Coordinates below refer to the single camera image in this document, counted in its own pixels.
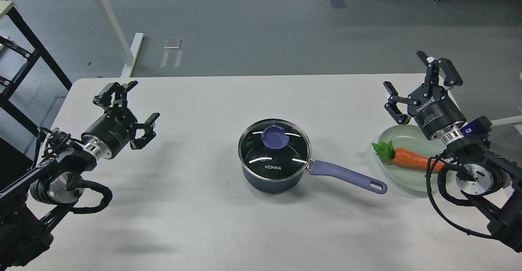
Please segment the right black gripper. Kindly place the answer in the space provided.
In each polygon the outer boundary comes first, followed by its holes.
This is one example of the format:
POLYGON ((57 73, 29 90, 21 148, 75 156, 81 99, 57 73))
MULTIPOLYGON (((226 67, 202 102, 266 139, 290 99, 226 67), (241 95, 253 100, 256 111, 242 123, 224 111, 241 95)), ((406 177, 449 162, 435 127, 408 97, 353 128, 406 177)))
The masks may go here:
POLYGON ((435 59, 429 57, 423 51, 417 51, 416 55, 427 67, 423 86, 431 87, 429 96, 423 87, 418 87, 409 94, 410 98, 400 97, 393 84, 384 81, 383 85, 388 92, 388 102, 384 105, 385 110, 399 125, 406 125, 411 117, 416 121, 424 136, 436 139, 436 132, 456 125, 461 128, 467 121, 458 106, 453 102, 446 89, 439 86, 440 72, 442 72, 442 85, 452 88, 461 86, 464 81, 452 61, 446 58, 435 59), (408 115, 402 113, 397 104, 403 103, 408 106, 408 115))

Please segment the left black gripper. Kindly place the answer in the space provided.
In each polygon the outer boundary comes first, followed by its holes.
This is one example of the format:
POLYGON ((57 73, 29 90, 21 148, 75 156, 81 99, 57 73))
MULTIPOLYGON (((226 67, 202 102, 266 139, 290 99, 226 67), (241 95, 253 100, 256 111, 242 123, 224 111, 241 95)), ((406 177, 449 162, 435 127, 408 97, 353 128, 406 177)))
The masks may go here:
POLYGON ((93 104, 106 112, 82 133, 81 139, 85 143, 92 139, 102 141, 108 148, 108 152, 103 155, 104 159, 115 158, 128 143, 132 149, 140 150, 156 136, 155 121, 160 113, 151 114, 145 123, 137 123, 136 116, 127 107, 127 94, 136 85, 136 80, 128 84, 109 83, 93 97, 93 104), (136 138, 138 130, 144 134, 136 138))

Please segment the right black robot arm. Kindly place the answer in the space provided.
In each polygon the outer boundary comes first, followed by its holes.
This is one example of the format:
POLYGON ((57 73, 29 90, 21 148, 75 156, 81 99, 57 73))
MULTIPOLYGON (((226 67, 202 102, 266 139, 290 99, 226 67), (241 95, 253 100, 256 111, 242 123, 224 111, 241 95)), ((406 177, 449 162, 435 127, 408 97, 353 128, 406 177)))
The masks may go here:
POLYGON ((468 122, 449 90, 463 80, 449 59, 434 59, 423 51, 416 55, 426 66, 423 83, 407 97, 399 96, 392 83, 386 111, 399 125, 414 119, 428 140, 440 140, 445 150, 427 160, 427 194, 436 213, 452 227, 469 236, 497 240, 519 253, 522 248, 521 168, 490 150, 492 123, 484 116, 468 122), (488 234, 466 229, 450 221, 438 208, 431 176, 437 163, 437 187, 448 202, 477 208, 488 220, 488 234))

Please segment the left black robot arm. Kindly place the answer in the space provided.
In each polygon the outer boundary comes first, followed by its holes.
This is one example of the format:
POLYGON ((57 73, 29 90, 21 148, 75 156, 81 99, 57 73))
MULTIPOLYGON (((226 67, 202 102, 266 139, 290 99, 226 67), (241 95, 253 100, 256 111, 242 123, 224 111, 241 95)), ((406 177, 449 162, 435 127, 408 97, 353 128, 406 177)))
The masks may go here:
POLYGON ((58 128, 38 129, 46 139, 41 162, 1 186, 1 269, 25 266, 54 240, 52 230, 69 213, 99 213, 113 194, 105 185, 84 180, 100 159, 114 159, 126 146, 142 149, 156 136, 155 112, 139 123, 128 107, 127 95, 138 82, 109 83, 93 98, 104 113, 80 139, 58 128))

